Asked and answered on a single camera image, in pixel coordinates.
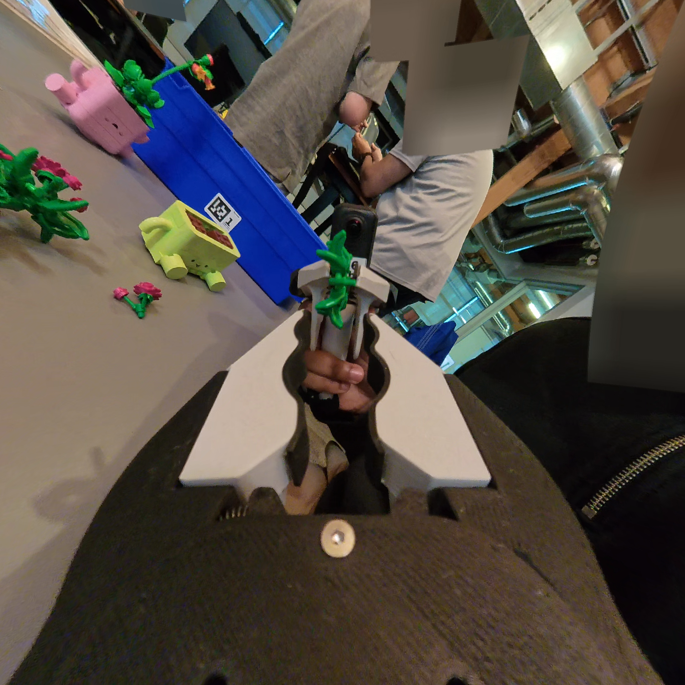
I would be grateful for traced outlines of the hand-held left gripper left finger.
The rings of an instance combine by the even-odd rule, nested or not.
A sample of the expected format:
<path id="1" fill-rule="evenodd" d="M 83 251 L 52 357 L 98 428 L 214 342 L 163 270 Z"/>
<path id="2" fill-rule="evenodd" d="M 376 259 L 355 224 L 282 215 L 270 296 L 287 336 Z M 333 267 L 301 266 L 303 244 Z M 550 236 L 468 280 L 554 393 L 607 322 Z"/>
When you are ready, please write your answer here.
<path id="1" fill-rule="evenodd" d="M 292 314 L 228 368 L 179 475 L 183 486 L 228 485 L 243 501 L 267 487 L 286 502 L 292 477 L 285 454 L 296 431 L 297 404 L 283 371 L 304 314 Z"/>

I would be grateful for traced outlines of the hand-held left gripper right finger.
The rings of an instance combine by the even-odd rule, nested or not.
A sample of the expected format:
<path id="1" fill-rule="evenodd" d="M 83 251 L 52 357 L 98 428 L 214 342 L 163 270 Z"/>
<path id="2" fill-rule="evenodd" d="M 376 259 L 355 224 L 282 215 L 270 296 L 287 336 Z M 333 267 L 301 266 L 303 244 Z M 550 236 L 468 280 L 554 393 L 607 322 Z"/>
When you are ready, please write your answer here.
<path id="1" fill-rule="evenodd" d="M 384 377 L 372 422 L 390 497 L 488 486 L 491 473 L 440 367 L 376 314 L 366 320 L 374 334 L 370 361 L 380 362 Z"/>

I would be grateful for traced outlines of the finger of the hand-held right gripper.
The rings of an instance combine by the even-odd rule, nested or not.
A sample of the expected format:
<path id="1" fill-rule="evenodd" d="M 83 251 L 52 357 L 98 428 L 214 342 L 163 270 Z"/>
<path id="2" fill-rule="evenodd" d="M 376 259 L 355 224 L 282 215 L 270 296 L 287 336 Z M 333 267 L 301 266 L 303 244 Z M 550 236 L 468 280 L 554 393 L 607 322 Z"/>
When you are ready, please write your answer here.
<path id="1" fill-rule="evenodd" d="M 310 350 L 319 346 L 323 314 L 319 313 L 316 305 L 323 302 L 329 289 L 329 262 L 314 262 L 292 273 L 292 296 L 311 300 Z"/>
<path id="2" fill-rule="evenodd" d="M 373 306 L 387 302 L 390 285 L 365 264 L 353 264 L 352 275 L 355 285 L 350 290 L 351 304 L 354 309 L 350 333 L 350 355 L 359 357 L 364 337 L 364 317 Z"/>

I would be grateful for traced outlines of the green toy leaf stem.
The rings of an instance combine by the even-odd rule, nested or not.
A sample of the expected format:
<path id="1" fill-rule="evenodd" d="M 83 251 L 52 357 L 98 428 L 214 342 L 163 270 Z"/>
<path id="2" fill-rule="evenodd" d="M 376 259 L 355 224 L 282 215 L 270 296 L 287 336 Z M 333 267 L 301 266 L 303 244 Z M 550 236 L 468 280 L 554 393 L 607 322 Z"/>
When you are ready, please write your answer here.
<path id="1" fill-rule="evenodd" d="M 348 304 L 349 291 L 356 286 L 356 280 L 350 275 L 353 255 L 345 246 L 346 239 L 347 232 L 342 229 L 326 243 L 326 249 L 316 251 L 316 255 L 328 263 L 330 276 L 328 296 L 313 306 L 338 330 L 344 326 L 342 314 Z"/>

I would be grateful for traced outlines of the pink toy flower sprig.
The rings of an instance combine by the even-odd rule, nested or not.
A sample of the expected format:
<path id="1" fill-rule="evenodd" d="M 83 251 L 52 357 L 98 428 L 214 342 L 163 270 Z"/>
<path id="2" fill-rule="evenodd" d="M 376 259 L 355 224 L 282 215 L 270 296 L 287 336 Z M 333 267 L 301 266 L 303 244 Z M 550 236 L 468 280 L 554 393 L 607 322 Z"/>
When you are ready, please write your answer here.
<path id="1" fill-rule="evenodd" d="M 144 319 L 148 306 L 162 298 L 162 291 L 148 281 L 142 281 L 133 287 L 133 295 L 136 301 L 132 300 L 128 289 L 117 287 L 113 290 L 113 297 L 117 301 L 122 301 L 129 305 L 139 319 Z"/>

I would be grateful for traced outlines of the person's right hand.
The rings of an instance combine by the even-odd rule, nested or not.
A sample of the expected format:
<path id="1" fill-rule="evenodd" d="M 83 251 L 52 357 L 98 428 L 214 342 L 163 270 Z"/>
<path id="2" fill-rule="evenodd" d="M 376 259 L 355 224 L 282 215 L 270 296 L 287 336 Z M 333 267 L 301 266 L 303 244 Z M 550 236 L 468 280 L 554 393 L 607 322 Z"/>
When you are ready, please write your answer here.
<path id="1" fill-rule="evenodd" d="M 375 401 L 375 391 L 367 380 L 369 354 L 366 350 L 353 362 L 343 361 L 322 349 L 304 351 L 305 390 L 338 397 L 343 412 L 367 413 Z"/>

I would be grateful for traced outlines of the blue cloth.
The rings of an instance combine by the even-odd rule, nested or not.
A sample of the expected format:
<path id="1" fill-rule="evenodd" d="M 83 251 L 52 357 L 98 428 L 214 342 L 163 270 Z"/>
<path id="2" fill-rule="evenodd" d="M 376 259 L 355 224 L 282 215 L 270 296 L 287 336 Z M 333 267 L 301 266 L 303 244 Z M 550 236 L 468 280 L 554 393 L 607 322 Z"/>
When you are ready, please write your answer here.
<path id="1" fill-rule="evenodd" d="M 409 330 L 404 339 L 433 363 L 442 366 L 445 358 L 458 340 L 454 321 L 415 327 Z"/>

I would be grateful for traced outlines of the lime toy brick pot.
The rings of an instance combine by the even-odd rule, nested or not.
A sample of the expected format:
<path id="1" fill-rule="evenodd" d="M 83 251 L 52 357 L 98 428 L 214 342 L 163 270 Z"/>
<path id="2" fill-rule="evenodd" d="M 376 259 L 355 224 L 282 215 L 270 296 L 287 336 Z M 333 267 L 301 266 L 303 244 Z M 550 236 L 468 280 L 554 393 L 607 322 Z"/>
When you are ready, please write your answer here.
<path id="1" fill-rule="evenodd" d="M 167 278 L 178 280 L 190 273 L 213 293 L 226 287 L 222 272 L 240 257 L 226 230 L 179 200 L 159 216 L 144 219 L 139 229 Z"/>

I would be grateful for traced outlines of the blue plastic bin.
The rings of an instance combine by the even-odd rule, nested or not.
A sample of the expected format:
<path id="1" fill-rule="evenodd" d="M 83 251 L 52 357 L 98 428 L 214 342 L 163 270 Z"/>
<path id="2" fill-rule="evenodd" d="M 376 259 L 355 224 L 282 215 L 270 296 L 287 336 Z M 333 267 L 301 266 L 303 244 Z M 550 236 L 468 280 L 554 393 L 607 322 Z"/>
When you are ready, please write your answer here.
<path id="1" fill-rule="evenodd" d="M 151 110 L 149 141 L 135 154 L 179 200 L 227 229 L 238 264 L 278 305 L 292 272 L 324 244 L 218 114 L 176 72 L 158 81 L 164 107 Z"/>

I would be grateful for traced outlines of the black office chair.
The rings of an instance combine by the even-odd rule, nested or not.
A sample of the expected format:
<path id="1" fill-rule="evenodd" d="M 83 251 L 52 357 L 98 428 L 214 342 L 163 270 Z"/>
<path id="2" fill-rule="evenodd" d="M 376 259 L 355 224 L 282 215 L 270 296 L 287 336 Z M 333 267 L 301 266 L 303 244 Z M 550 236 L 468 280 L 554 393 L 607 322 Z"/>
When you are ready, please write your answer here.
<path id="1" fill-rule="evenodd" d="M 211 56 L 213 63 L 209 69 L 214 89 L 205 91 L 204 99 L 210 107 L 229 107 L 243 92 L 245 82 L 235 67 L 226 45 L 219 45 L 211 52 Z"/>

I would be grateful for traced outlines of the small black monitor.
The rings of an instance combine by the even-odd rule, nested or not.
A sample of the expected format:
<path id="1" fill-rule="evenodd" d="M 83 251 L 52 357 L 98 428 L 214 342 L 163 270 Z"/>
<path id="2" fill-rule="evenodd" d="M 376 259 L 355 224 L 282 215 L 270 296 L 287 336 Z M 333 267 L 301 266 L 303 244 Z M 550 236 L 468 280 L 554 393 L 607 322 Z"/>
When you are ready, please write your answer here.
<path id="1" fill-rule="evenodd" d="M 287 35 L 285 20 L 271 1 L 215 1 L 194 23 L 183 47 L 193 55 L 226 47 L 232 64 L 248 81 Z"/>

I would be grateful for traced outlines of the pink toy pot with plant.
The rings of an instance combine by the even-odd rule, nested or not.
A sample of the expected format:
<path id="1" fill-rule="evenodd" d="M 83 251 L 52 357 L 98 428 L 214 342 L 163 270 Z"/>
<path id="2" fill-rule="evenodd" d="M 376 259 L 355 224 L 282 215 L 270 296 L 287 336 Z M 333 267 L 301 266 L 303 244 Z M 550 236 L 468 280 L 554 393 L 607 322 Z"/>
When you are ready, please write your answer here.
<path id="1" fill-rule="evenodd" d="M 213 90 L 213 65 L 213 56 L 205 54 L 150 79 L 131 59 L 119 68 L 108 61 L 102 67 L 87 68 L 73 60 L 71 81 L 60 73 L 52 73 L 45 79 L 45 88 L 88 140 L 112 155 L 126 158 L 133 154 L 133 144 L 149 141 L 148 133 L 155 127 L 151 111 L 165 105 L 156 84 L 188 70 L 206 90 Z"/>

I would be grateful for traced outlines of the green plant with pink flowers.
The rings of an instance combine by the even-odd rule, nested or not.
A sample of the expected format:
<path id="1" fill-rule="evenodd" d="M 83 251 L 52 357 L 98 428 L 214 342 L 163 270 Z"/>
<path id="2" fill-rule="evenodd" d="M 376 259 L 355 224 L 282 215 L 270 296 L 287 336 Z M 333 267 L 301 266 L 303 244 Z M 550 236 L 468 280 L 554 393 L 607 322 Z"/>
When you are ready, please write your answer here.
<path id="1" fill-rule="evenodd" d="M 81 191 L 82 183 L 60 163 L 41 156 L 35 148 L 13 153 L 1 146 L 1 209 L 25 211 L 40 228 L 40 242 L 53 237 L 70 240 L 90 239 L 85 225 L 73 212 L 85 212 L 88 201 L 81 197 L 63 199 L 66 190 Z"/>

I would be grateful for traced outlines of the large printed sheet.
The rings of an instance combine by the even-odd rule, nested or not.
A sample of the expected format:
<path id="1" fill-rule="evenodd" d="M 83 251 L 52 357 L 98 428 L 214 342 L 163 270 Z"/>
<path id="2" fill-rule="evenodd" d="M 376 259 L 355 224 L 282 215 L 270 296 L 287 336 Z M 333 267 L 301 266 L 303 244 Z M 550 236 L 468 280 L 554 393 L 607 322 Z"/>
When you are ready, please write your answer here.
<path id="1" fill-rule="evenodd" d="M 4 4 L 73 59 L 88 67 L 101 64 L 49 1 L 4 1 Z"/>

